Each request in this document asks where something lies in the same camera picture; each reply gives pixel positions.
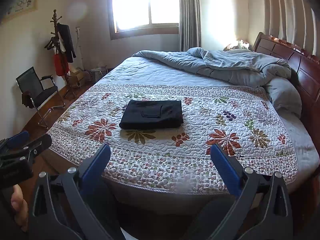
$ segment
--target bed frame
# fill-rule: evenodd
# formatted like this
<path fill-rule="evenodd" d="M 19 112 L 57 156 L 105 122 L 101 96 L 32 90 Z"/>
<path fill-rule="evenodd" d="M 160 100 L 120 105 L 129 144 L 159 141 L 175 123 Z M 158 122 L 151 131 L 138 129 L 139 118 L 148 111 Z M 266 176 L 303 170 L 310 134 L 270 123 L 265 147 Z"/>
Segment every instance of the bed frame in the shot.
<path fill-rule="evenodd" d="M 253 50 L 285 59 L 292 68 L 290 82 L 302 100 L 301 121 L 320 154 L 320 59 L 305 49 L 259 33 Z"/>

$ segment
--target framed picture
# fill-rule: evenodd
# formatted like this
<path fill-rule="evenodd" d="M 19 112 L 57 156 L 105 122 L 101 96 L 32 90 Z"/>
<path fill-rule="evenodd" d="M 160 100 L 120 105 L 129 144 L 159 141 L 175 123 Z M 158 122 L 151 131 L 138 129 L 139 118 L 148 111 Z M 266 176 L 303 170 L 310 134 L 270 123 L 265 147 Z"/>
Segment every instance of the framed picture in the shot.
<path fill-rule="evenodd" d="M 37 0 L 14 0 L 5 14 L 3 21 L 11 20 L 21 14 L 37 9 Z"/>

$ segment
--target chair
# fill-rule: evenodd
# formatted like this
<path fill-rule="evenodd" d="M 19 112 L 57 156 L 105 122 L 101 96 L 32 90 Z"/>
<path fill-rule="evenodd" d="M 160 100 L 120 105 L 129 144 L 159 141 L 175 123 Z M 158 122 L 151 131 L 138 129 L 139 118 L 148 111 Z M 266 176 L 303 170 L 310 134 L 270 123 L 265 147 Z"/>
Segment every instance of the chair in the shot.
<path fill-rule="evenodd" d="M 48 78 L 51 79 L 51 81 L 53 83 L 53 87 L 44 89 L 41 81 L 48 79 Z M 23 74 L 18 76 L 16 78 L 16 81 L 17 81 L 18 87 L 20 88 L 22 94 L 25 92 L 29 92 L 31 94 L 30 95 L 31 102 L 41 117 L 41 120 L 40 120 L 40 122 L 38 122 L 38 124 L 42 127 L 48 128 L 48 125 L 44 121 L 44 118 L 47 116 L 47 114 L 49 114 L 55 108 L 64 108 L 65 107 L 65 103 L 63 102 L 63 98 L 61 97 L 61 95 L 58 92 L 58 87 L 54 84 L 53 76 L 52 75 L 44 76 L 41 79 L 39 79 L 36 74 L 35 69 L 33 67 L 31 67 L 27 71 L 25 71 Z M 42 103 L 44 101 L 46 101 L 55 92 L 57 92 L 59 94 L 61 101 L 63 102 L 63 105 L 62 106 L 52 106 L 44 114 L 44 116 L 41 116 L 41 114 L 39 113 L 38 107 L 41 106 Z"/>

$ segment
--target silver screw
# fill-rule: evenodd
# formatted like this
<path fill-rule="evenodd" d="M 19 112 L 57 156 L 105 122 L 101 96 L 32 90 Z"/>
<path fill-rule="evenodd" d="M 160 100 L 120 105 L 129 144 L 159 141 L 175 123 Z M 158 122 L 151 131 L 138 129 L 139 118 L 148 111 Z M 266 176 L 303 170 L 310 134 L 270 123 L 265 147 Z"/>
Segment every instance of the silver screw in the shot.
<path fill-rule="evenodd" d="M 39 173 L 39 177 L 40 178 L 43 178 L 44 176 L 46 176 L 47 175 L 47 173 L 45 173 L 45 171 L 41 171 L 40 173 Z"/>
<path fill-rule="evenodd" d="M 253 173 L 253 168 L 251 168 L 251 167 L 245 167 L 245 168 L 244 168 L 244 172 L 247 173 L 247 174 L 252 174 L 252 173 Z"/>
<path fill-rule="evenodd" d="M 77 168 L 76 167 L 70 167 L 68 169 L 68 173 L 72 174 L 72 173 L 75 173 L 77 171 Z"/>
<path fill-rule="evenodd" d="M 282 174 L 279 171 L 276 171 L 275 176 L 280 179 L 282 177 Z"/>

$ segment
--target human hand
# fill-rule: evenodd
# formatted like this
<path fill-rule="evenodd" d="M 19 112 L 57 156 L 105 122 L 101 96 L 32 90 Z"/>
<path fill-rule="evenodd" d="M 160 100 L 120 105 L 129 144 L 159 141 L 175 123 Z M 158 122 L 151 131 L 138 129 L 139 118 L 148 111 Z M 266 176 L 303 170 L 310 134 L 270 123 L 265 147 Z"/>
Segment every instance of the human hand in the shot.
<path fill-rule="evenodd" d="M 28 230 L 28 204 L 23 199 L 22 190 L 18 184 L 13 186 L 11 205 L 16 211 L 15 222 L 21 227 L 22 231 L 26 232 Z"/>

